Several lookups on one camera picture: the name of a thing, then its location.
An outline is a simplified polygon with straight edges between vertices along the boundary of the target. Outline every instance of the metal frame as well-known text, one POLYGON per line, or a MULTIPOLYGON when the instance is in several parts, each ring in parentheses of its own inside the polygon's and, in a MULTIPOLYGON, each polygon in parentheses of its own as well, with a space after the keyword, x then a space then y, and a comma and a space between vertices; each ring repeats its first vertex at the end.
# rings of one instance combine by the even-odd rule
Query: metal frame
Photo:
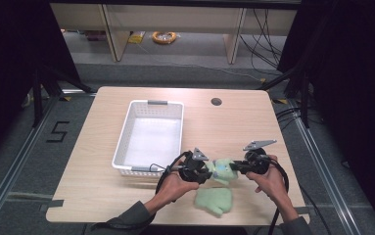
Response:
MULTIPOLYGON (((291 108, 297 108, 296 102, 294 100, 289 100, 291 108)), ((296 119, 297 127, 300 130, 300 134, 303 137, 306 147, 314 161, 315 167, 319 173, 319 176, 324 183, 324 187, 330 196, 331 202, 337 211, 337 215, 342 221, 343 227, 347 234, 361 234, 357 223, 352 215, 352 210, 349 208, 346 200, 344 199, 340 189, 334 180, 334 177, 330 170, 328 169, 327 163, 325 163, 321 152, 319 151, 314 138, 309 131, 309 128, 305 127, 305 124, 300 118, 296 119)))
POLYGON ((36 126, 34 126, 30 133, 28 134, 22 148, 20 149, 19 153, 17 154, 16 158, 14 159, 13 163, 11 164, 8 172, 6 173, 3 181, 0 184, 0 210, 4 205, 5 200, 13 188, 17 178, 19 177, 20 173, 22 172, 23 166, 28 159, 30 152, 32 151, 41 130, 44 128, 47 118, 50 115, 51 111, 55 107, 58 102, 59 97, 51 97, 47 106, 44 109, 43 116, 41 122, 39 122, 36 126))

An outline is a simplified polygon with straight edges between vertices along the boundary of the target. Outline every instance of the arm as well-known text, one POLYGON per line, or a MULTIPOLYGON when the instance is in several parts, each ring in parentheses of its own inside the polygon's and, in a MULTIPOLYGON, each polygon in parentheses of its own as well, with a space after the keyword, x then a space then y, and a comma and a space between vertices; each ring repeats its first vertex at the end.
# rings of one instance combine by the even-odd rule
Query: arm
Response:
MULTIPOLYGON (((108 220, 108 223, 124 225, 144 223, 165 205, 177 200, 185 193, 198 188, 198 183, 186 182, 182 180, 177 173, 171 173, 164 180, 159 193, 157 193, 151 200, 145 204, 137 202, 120 216, 108 220)), ((90 234, 137 235, 141 233, 145 227, 130 230, 99 228, 92 231, 90 234)))
POLYGON ((284 220, 284 223, 281 224, 284 234, 311 234, 306 221, 302 217, 299 217, 297 211, 294 209, 285 189, 283 177, 274 165, 271 164, 268 172, 264 175, 248 172, 246 176, 257 183, 258 188, 255 190, 256 193, 263 191, 278 207, 284 220))

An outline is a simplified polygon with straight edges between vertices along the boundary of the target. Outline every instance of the green cloth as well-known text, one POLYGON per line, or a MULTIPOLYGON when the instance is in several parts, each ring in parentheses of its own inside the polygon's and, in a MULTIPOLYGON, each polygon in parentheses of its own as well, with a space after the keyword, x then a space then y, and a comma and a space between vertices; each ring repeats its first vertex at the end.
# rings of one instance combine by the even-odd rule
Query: green cloth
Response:
POLYGON ((228 188, 199 188, 195 205, 205 208, 217 216, 229 212, 232 208, 232 191, 228 188))
POLYGON ((224 185, 229 185, 231 180, 238 178, 236 170, 232 170, 230 159, 219 159, 211 162, 205 162, 206 167, 212 172, 211 178, 224 185))

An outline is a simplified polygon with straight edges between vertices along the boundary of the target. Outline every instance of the basket handle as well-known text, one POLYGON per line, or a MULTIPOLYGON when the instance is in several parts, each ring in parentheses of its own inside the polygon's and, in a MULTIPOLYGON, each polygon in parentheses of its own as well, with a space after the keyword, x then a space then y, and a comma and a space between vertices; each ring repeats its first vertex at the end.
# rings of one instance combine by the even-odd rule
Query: basket handle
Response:
POLYGON ((168 101, 149 100, 148 105, 168 105, 168 101))

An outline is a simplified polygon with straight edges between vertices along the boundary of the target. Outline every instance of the yellow object on shelf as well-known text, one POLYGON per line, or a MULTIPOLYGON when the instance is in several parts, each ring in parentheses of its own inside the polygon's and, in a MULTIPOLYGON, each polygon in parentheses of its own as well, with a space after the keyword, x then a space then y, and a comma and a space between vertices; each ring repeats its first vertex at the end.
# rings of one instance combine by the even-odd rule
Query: yellow object on shelf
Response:
POLYGON ((141 43, 144 38, 145 31, 134 31, 128 38, 129 43, 141 43))

